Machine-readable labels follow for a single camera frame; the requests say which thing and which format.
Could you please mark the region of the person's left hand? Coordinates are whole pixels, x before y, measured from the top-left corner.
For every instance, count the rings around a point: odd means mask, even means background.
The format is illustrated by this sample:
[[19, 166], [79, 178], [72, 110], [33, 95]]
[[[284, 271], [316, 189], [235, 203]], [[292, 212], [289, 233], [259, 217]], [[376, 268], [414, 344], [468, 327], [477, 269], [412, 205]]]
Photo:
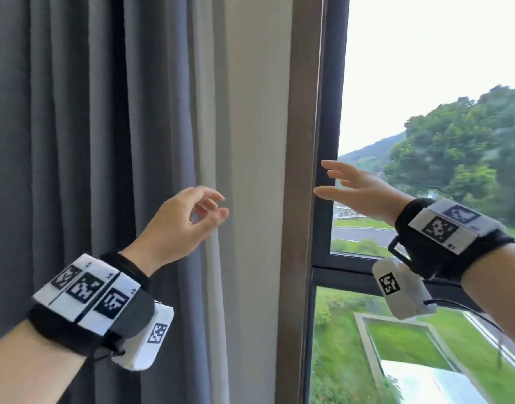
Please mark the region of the person's left hand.
[[119, 252], [150, 277], [161, 267], [187, 257], [215, 230], [194, 230], [194, 207], [220, 207], [225, 197], [205, 186], [189, 187], [166, 200], [132, 244]]

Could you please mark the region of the person's right hand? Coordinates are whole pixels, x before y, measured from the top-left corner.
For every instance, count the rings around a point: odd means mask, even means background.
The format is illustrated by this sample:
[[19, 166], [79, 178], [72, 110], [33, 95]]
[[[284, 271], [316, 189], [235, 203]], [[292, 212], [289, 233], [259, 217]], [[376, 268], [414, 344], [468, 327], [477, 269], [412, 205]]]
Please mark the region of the person's right hand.
[[323, 160], [321, 166], [330, 178], [340, 181], [341, 189], [347, 191], [343, 205], [390, 226], [395, 225], [401, 212], [415, 199], [351, 164]]

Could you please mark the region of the person's right forearm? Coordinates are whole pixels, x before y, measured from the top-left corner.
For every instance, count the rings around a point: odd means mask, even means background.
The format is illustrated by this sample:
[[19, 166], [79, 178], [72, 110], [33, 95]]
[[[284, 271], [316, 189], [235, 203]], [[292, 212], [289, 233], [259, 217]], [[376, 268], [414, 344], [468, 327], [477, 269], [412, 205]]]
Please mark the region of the person's right forearm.
[[515, 244], [476, 260], [463, 274], [461, 286], [515, 343]]

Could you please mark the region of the person's left forearm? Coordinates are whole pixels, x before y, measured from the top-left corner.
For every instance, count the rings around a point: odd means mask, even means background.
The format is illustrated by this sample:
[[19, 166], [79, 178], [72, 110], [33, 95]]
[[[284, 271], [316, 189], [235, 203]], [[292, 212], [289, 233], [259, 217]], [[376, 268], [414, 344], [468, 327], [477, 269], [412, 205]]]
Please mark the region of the person's left forearm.
[[0, 404], [57, 404], [85, 362], [24, 320], [0, 339]]

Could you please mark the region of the grey road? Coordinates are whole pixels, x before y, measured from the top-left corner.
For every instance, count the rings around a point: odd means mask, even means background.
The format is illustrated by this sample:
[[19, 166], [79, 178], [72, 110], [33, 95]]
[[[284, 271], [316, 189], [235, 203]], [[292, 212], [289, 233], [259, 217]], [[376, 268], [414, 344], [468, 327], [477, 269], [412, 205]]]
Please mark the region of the grey road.
[[396, 237], [396, 231], [387, 228], [375, 227], [332, 227], [331, 239], [340, 239], [351, 242], [360, 242], [364, 239], [370, 239], [377, 243], [378, 246], [386, 247]]

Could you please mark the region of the green hill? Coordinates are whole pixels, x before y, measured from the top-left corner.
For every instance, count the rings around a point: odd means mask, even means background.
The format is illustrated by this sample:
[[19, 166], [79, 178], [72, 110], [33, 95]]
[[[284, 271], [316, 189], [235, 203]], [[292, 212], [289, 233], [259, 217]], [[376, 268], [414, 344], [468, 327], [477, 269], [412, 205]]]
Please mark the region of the green hill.
[[358, 169], [378, 175], [388, 164], [390, 153], [396, 144], [405, 139], [405, 133], [390, 136], [361, 149], [339, 155], [338, 161], [351, 164]]

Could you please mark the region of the brown window trim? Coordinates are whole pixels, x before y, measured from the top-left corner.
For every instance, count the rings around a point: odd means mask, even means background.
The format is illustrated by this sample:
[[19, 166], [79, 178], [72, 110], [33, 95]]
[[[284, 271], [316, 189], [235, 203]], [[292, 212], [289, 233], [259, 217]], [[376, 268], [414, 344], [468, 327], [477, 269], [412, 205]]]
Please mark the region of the brown window trim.
[[274, 404], [305, 404], [327, 0], [293, 0]]

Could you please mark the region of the white curtain lining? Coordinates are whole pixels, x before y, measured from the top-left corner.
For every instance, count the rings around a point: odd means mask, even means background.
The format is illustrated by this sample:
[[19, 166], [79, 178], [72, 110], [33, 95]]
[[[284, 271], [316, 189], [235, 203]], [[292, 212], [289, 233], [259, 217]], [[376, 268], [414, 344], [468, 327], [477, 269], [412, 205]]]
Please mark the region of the white curtain lining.
[[[213, 0], [191, 0], [198, 183], [216, 188], [216, 104]], [[225, 310], [218, 233], [202, 245], [205, 326], [211, 404], [230, 404]]]

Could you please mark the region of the black wrist band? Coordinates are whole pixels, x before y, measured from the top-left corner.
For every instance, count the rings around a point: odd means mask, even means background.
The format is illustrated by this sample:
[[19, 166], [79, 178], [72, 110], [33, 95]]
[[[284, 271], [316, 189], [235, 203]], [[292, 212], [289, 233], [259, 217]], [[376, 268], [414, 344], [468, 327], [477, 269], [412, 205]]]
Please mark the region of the black wrist band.
[[150, 287], [148, 276], [117, 252], [103, 254], [97, 259], [126, 273], [141, 285], [135, 297], [104, 336], [66, 321], [33, 299], [33, 304], [27, 313], [28, 321], [40, 335], [87, 358], [92, 357], [101, 347], [119, 352], [123, 342], [143, 330], [154, 313], [154, 299], [148, 292]]
[[514, 237], [507, 232], [496, 230], [475, 240], [460, 255], [448, 251], [408, 225], [418, 212], [437, 201], [439, 200], [430, 198], [414, 199], [401, 212], [395, 223], [396, 239], [409, 256], [409, 262], [405, 258], [401, 260], [422, 278], [460, 282], [465, 271], [476, 260], [507, 244], [515, 244]]

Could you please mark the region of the white marker tag plate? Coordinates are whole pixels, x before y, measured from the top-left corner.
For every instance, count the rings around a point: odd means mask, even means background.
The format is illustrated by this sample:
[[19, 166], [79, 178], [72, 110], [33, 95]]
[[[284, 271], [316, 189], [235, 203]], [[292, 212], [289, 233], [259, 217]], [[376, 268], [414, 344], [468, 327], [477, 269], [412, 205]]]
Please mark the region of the white marker tag plate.
[[83, 254], [37, 291], [33, 300], [66, 321], [104, 336], [140, 288], [126, 273]]
[[425, 207], [408, 225], [456, 255], [491, 232], [507, 232], [506, 227], [493, 218], [448, 199]]

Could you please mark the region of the green trees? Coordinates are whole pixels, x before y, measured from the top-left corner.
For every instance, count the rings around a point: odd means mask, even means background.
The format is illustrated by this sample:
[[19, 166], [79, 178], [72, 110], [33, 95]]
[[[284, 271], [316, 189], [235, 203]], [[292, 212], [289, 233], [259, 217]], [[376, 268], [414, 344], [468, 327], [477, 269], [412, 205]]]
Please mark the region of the green trees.
[[405, 123], [386, 181], [413, 196], [429, 191], [515, 228], [515, 88], [497, 85]]

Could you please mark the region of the grey curtain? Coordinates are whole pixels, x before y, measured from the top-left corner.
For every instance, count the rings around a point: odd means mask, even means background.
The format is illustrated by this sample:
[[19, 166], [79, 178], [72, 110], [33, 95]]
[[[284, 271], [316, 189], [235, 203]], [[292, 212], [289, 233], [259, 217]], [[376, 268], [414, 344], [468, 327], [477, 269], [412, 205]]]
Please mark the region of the grey curtain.
[[83, 253], [117, 258], [199, 158], [198, 0], [0, 0], [0, 339]]

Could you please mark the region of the concrete roof with skylight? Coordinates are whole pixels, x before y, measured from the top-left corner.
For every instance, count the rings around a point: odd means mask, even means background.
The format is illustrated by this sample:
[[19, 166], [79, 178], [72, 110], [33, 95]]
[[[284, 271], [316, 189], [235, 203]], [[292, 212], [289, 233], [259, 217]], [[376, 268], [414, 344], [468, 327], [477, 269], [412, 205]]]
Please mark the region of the concrete roof with skylight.
[[462, 346], [429, 320], [355, 312], [375, 387], [397, 404], [503, 404], [496, 353]]

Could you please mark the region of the black window frame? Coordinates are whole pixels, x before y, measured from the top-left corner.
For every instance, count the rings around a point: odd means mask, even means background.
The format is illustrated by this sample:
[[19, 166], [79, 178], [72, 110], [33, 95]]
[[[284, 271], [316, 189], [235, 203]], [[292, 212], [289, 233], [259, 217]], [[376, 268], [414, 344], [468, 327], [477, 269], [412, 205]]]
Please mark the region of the black window frame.
[[[515, 0], [327, 0], [315, 184], [320, 162], [405, 133], [412, 117], [497, 85], [515, 88]], [[354, 313], [396, 319], [372, 275], [387, 247], [331, 239], [332, 227], [393, 229], [340, 203], [315, 200], [305, 404], [397, 404], [375, 387]], [[515, 228], [507, 228], [515, 238]], [[462, 346], [496, 353], [499, 380], [515, 404], [515, 343], [455, 284], [426, 284], [439, 304], [429, 320]]]

